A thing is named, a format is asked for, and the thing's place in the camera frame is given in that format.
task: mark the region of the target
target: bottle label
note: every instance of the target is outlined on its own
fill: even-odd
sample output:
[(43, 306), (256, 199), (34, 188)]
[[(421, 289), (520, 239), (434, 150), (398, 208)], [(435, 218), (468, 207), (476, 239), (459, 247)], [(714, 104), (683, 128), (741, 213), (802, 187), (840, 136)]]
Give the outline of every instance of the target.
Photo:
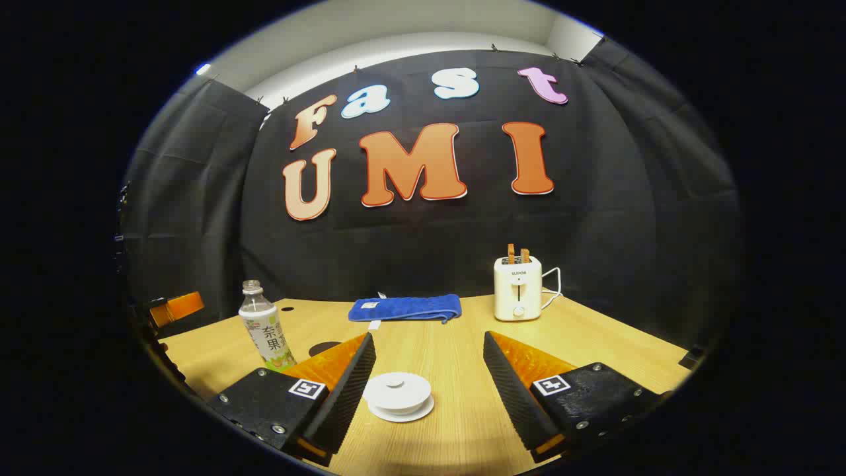
[(244, 318), (244, 326), (267, 368), (280, 372), (296, 365), (297, 362), (282, 334), (282, 325), (277, 314), (278, 312), (275, 312), (264, 318)]

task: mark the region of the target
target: orange block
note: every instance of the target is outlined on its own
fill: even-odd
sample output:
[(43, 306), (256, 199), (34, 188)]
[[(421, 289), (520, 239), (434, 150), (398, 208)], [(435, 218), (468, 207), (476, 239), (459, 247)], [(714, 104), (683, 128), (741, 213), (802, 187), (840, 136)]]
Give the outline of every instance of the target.
[(167, 303), (150, 309), (150, 315), (156, 321), (156, 325), (161, 328), (185, 316), (196, 313), (203, 307), (205, 305), (200, 298), (200, 293), (192, 292), (184, 296), (174, 297)]

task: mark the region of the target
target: orange letter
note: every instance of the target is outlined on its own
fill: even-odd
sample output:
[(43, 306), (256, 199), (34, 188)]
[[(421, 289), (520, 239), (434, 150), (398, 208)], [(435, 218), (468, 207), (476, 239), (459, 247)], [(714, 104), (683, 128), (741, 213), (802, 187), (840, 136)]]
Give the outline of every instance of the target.
[(292, 219), (303, 221), (315, 219), (326, 210), (329, 205), (329, 197), (332, 195), (332, 181), (329, 177), (329, 169), (332, 166), (332, 159), (335, 157), (335, 149), (320, 151), (311, 158), (311, 163), (317, 167), (317, 191), (314, 200), (303, 202), (300, 191), (300, 182), (303, 178), (305, 160), (298, 160), (289, 163), (282, 170), (285, 177), (285, 209)]
[(323, 120), (326, 118), (326, 106), (332, 106), (337, 100), (338, 98), (334, 94), (330, 94), (296, 115), (297, 133), (294, 135), (294, 141), (291, 142), (292, 151), (315, 138), (317, 131), (312, 129), (311, 123), (323, 124)]
[(385, 174), (403, 200), (411, 200), (426, 169), (426, 183), (420, 196), (426, 200), (446, 200), (467, 195), (467, 185), (459, 180), (455, 165), (453, 139), (459, 133), (455, 124), (431, 124), (420, 131), (417, 142), (407, 153), (390, 132), (377, 132), (359, 141), (367, 152), (367, 193), (361, 197), (365, 207), (381, 207), (393, 202)]
[(551, 192), (554, 184), (543, 164), (541, 137), (546, 134), (543, 128), (531, 122), (508, 122), (503, 124), (503, 132), (511, 136), (517, 163), (517, 178), (511, 182), (511, 190), (520, 195)]

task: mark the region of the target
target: ceiling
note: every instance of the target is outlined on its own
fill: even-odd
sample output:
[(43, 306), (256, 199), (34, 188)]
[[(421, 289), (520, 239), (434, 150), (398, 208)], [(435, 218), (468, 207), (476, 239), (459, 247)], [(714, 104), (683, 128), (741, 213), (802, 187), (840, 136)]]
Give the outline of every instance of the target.
[(464, 31), (547, 43), (558, 12), (522, 0), (328, 0), (277, 20), (209, 61), (206, 75), (252, 86), (322, 53), (375, 38)]

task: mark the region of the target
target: letter m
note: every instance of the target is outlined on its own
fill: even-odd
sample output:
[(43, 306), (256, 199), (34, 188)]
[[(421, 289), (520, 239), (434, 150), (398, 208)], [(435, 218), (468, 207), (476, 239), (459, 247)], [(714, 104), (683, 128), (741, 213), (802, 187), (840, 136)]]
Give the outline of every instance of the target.
[(426, 200), (447, 200), (467, 195), (467, 185), (459, 180), (453, 139), (459, 133), (455, 124), (431, 124), (420, 131), (411, 153), (405, 151), (390, 132), (377, 132), (359, 141), (367, 153), (367, 192), (361, 197), (365, 207), (382, 207), (393, 202), (387, 179), (403, 200), (411, 200), (424, 170), (426, 183), (420, 196)]

